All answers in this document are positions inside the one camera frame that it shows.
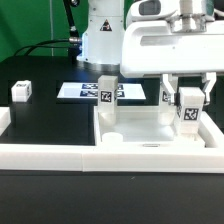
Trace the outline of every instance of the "green backdrop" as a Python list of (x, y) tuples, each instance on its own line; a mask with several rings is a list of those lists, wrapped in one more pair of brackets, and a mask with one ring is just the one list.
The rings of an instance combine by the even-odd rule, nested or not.
[[(80, 33), (87, 28), (88, 0), (72, 8)], [(133, 0), (125, 0), (125, 14)], [(69, 37), (69, 26), (63, 0), (0, 0), (0, 61), (26, 45)], [(50, 49), (38, 49), (32, 55), (52, 55)], [(66, 56), (66, 49), (55, 49), (53, 55)]]

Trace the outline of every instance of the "black table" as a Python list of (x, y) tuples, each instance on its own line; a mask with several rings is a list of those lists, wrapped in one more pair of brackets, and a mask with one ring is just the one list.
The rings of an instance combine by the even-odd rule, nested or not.
[[(0, 143), (94, 145), (96, 101), (56, 96), (63, 81), (96, 82), (100, 75), (62, 57), (6, 59), (0, 64), (0, 106), (10, 106), (12, 123)], [(32, 81), (28, 103), (11, 102), (10, 89), (17, 80)], [(119, 76), (119, 81), (141, 83), (150, 96), (127, 104), (157, 104), (159, 80)], [(181, 83), (194, 86), (200, 80)], [(219, 79), (206, 108), (221, 129), (223, 89)], [(222, 174), (0, 172), (0, 223), (223, 224), (223, 210)]]

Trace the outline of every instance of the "white plastic part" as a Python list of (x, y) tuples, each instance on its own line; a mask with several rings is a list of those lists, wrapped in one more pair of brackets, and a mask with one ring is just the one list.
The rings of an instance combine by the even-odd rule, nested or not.
[(95, 107), (95, 144), (97, 146), (105, 145), (106, 142), (103, 142), (104, 134), (113, 132), (123, 136), (120, 146), (141, 146), (143, 148), (205, 147), (205, 141), (198, 134), (195, 134), (193, 138), (177, 136), (173, 122), (170, 125), (159, 124), (159, 116), (160, 110), (157, 106), (119, 106), (117, 107), (116, 123), (108, 126), (101, 122), (100, 114)]
[(124, 0), (89, 0), (88, 29), (82, 36), (78, 61), (119, 65), (124, 35)]
[(108, 132), (102, 135), (102, 142), (116, 145), (123, 142), (123, 135), (116, 132)]
[(210, 148), (1, 144), (0, 169), (224, 173), (224, 135), (205, 112), (199, 133)]
[(180, 105), (174, 118), (177, 134), (197, 134), (205, 95), (197, 87), (181, 87)]
[(0, 136), (11, 123), (9, 107), (0, 107)]
[(32, 94), (31, 81), (18, 81), (11, 89), (13, 102), (27, 102)]
[[(170, 77), (170, 84), (175, 92), (177, 92), (178, 77)], [(168, 96), (164, 88), (160, 85), (159, 93), (159, 116), (158, 122), (161, 125), (171, 125), (175, 116), (176, 106), (168, 104)]]
[(128, 27), (131, 23), (136, 21), (152, 21), (158, 19), (165, 19), (173, 15), (179, 9), (178, 0), (160, 0), (161, 11), (156, 15), (141, 15), (139, 12), (139, 6), (144, 3), (149, 2), (149, 0), (138, 1), (132, 4), (131, 8), (128, 11), (126, 18), (126, 26)]
[(181, 34), (172, 33), (166, 21), (135, 22), (124, 35), (121, 74), (150, 78), (154, 74), (222, 72), (223, 42), (223, 21), (208, 22), (203, 33)]
[(116, 123), (117, 88), (117, 76), (102, 75), (98, 79), (98, 113), (104, 125)]
[(214, 13), (217, 14), (218, 16), (222, 16), (222, 17), (224, 16), (224, 12), (218, 9), (214, 9)]

